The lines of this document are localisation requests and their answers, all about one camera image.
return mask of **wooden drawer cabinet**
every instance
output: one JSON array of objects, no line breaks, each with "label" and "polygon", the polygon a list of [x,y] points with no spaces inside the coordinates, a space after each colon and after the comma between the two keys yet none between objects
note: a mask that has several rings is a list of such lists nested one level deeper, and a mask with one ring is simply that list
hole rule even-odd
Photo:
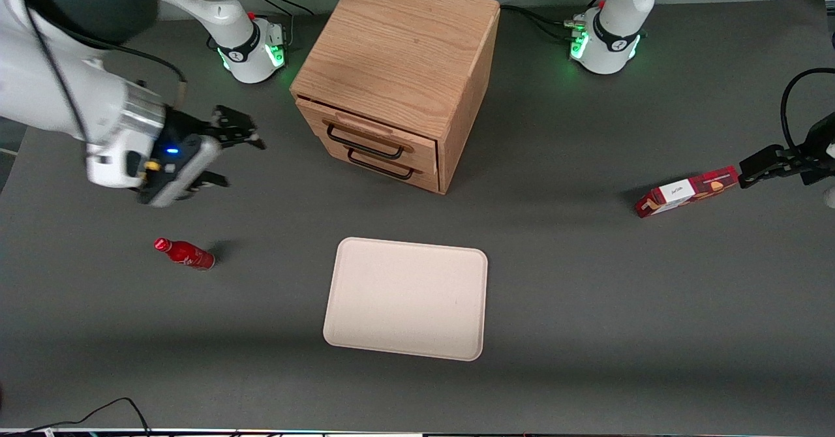
[{"label": "wooden drawer cabinet", "polygon": [[332,157],[445,194],[498,12],[493,0],[340,0],[290,92]]}]

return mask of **red aluminum bottle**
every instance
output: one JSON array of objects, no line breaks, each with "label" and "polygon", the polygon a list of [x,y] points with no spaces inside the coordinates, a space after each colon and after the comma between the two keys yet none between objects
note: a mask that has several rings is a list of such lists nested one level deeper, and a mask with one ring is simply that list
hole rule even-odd
[{"label": "red aluminum bottle", "polygon": [[212,253],[201,250],[188,241],[170,241],[167,238],[157,238],[154,247],[167,254],[171,261],[185,264],[198,271],[208,271],[215,265]]}]

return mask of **white tray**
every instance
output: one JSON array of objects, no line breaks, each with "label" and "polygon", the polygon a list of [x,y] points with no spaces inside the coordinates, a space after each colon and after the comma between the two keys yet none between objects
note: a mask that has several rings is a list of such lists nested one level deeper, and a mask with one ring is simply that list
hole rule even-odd
[{"label": "white tray", "polygon": [[343,348],[471,361],[482,351],[486,294],[480,250],[346,238],[323,334]]}]

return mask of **gray table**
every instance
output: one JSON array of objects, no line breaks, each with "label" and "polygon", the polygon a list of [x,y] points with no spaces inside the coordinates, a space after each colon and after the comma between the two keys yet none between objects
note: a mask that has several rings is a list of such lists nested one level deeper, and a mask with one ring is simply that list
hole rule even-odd
[{"label": "gray table", "polygon": [[[572,9],[546,11],[555,18]],[[779,179],[641,220],[641,188],[781,141],[797,72],[835,63],[822,0],[658,7],[634,63],[599,77],[504,13],[482,112],[448,196],[333,160],[287,92],[244,86],[197,23],[134,45],[178,63],[187,112],[251,113],[269,151],[227,151],[165,210],[84,179],[80,146],[30,130],[0,198],[0,425],[77,419],[128,395],[156,427],[444,432],[835,433],[835,211]],[[156,65],[108,68],[170,97]],[[802,136],[831,78],[791,102]],[[216,246],[209,273],[164,235]],[[477,247],[490,259],[474,363],[332,348],[337,243]],[[90,425],[135,426],[129,410]]]}]

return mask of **drawer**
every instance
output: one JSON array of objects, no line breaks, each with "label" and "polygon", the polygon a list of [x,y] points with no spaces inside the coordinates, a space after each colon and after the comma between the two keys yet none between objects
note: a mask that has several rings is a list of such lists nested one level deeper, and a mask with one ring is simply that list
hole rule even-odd
[{"label": "drawer", "polygon": [[352,156],[361,153],[375,161],[384,161],[389,164],[385,168],[409,168],[429,175],[438,173],[434,140],[303,98],[296,99],[296,106],[305,116],[313,133],[325,144],[336,143],[337,148],[352,148]]},{"label": "drawer", "polygon": [[328,139],[328,137],[320,137],[320,139],[331,157],[364,167],[367,170],[372,170],[372,172],[380,173],[390,178],[398,179],[399,181],[421,189],[438,192],[438,174],[435,172],[424,172],[424,170],[405,166],[405,164],[398,160],[381,160],[380,158],[357,151],[357,149],[352,149],[347,145],[334,142]]}]

